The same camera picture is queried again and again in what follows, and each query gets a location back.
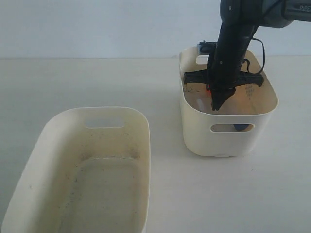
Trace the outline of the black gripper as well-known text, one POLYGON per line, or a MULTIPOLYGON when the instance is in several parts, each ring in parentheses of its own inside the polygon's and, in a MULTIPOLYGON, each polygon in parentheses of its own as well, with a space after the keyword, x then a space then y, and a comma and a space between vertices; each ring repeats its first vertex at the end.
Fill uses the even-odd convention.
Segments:
POLYGON ((241 71, 248 45, 257 26, 222 26, 216 49, 209 54, 207 68, 185 72, 184 84, 202 83, 211 92, 211 107, 218 111, 235 94, 235 87, 242 85, 262 86, 262 71, 241 71))

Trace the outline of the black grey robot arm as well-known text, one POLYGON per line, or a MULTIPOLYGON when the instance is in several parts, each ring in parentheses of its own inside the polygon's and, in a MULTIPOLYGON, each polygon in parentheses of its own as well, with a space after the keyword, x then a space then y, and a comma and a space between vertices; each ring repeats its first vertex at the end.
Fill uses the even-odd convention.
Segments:
POLYGON ((221 27, 216 42, 197 44, 200 55, 208 55, 206 69, 183 74, 184 84, 201 83, 211 93, 211 108, 217 111, 235 94, 236 87, 262 86, 263 70, 242 71, 248 46, 259 27, 284 28, 293 21, 311 20, 309 0, 223 0, 221 27))

